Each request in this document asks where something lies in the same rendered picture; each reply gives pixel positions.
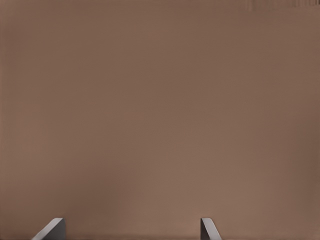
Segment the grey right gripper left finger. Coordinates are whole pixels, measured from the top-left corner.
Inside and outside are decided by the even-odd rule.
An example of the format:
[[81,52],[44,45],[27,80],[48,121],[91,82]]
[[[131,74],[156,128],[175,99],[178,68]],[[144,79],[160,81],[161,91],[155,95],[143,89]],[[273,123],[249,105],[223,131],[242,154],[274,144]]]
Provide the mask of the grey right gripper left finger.
[[64,218],[52,219],[31,240],[66,240],[66,221]]

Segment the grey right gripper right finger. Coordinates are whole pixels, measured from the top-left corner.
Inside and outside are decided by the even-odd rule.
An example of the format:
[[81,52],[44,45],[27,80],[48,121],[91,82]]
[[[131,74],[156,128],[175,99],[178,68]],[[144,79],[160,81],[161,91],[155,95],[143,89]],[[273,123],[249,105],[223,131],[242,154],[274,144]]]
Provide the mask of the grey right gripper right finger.
[[222,237],[211,218],[203,217],[200,219],[200,239],[222,240]]

